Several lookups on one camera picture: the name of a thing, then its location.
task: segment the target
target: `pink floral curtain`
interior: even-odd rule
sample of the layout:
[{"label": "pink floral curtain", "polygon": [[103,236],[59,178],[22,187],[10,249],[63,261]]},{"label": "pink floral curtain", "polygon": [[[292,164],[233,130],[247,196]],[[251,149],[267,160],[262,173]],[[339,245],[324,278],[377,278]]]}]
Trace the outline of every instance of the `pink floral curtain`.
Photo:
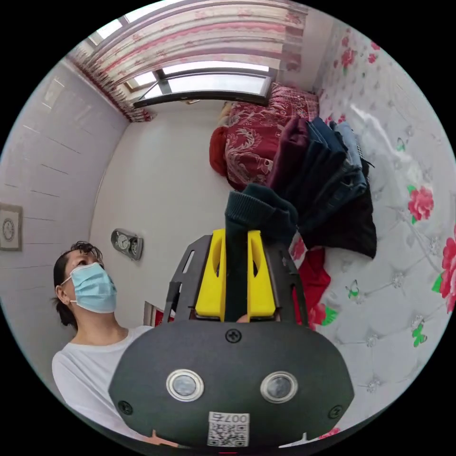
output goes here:
[{"label": "pink floral curtain", "polygon": [[76,48],[69,58],[120,98],[120,84],[181,63],[224,60],[299,72],[306,13],[288,0],[183,0],[122,27],[91,55]]}]

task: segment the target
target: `qr code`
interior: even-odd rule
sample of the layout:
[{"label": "qr code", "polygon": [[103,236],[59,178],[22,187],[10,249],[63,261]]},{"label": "qr code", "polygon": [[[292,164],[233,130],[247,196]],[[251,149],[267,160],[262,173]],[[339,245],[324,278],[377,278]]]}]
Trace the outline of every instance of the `qr code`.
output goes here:
[{"label": "qr code", "polygon": [[208,445],[213,447],[247,447],[249,414],[209,413]]}]

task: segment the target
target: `framed picture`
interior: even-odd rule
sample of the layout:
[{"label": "framed picture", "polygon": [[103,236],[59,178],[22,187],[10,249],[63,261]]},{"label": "framed picture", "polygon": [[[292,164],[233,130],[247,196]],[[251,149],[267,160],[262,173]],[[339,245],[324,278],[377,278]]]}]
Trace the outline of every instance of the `framed picture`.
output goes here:
[{"label": "framed picture", "polygon": [[0,250],[22,250],[22,207],[0,203]]}]

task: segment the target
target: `ear loop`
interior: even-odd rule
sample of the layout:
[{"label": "ear loop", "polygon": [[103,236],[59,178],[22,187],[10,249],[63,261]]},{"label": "ear loop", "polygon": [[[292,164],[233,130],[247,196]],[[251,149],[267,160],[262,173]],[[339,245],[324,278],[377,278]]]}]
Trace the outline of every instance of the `ear loop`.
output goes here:
[{"label": "ear loop", "polygon": [[69,276],[68,278],[66,278],[60,285],[56,285],[56,288],[55,288],[54,291],[55,291],[55,293],[56,293],[57,298],[58,298],[57,287],[66,284],[66,283],[68,282],[68,280],[70,280],[70,279],[71,279],[71,273],[70,273],[70,276]]}]

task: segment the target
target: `purple clothing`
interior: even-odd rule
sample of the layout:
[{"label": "purple clothing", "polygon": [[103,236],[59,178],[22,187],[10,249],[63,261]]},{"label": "purple clothing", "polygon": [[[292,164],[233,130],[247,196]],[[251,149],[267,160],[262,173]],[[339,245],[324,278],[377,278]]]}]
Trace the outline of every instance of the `purple clothing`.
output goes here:
[{"label": "purple clothing", "polygon": [[282,194],[290,180],[299,171],[299,164],[309,144],[306,120],[295,116],[285,125],[279,140],[277,154],[266,185]]}]

